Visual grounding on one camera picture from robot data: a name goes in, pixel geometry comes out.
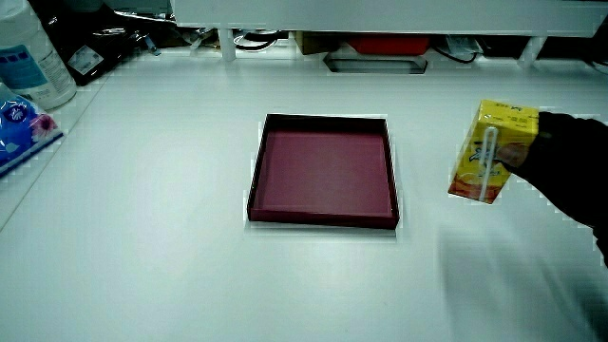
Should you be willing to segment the person's right hand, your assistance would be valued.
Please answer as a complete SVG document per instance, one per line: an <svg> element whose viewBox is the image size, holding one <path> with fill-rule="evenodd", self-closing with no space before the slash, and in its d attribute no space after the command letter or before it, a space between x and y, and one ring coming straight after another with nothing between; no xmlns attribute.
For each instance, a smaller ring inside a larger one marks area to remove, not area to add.
<svg viewBox="0 0 608 342"><path fill-rule="evenodd" d="M573 216L577 191L563 177L574 167L567 156L585 135L588 121L568 114L541 112L538 134L530 145L508 143L501 146L496 160L511 173L525 179L543 193L563 213Z"/></svg>

